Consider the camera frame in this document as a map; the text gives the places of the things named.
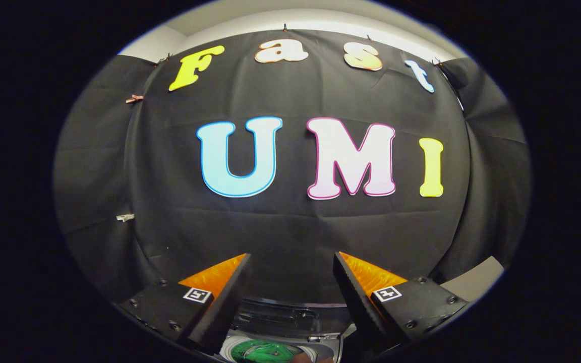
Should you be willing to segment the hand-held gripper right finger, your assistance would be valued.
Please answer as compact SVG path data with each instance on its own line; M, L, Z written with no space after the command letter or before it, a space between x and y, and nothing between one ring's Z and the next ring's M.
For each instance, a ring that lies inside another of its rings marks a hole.
M362 342L387 353L433 335L470 305L426 277L408 280L337 251L333 274Z

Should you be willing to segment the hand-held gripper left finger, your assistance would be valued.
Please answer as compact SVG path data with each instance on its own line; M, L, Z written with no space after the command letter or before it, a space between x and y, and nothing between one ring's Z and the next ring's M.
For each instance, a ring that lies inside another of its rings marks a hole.
M118 308L171 344L217 354L251 274L251 254L241 254L179 282L150 285Z

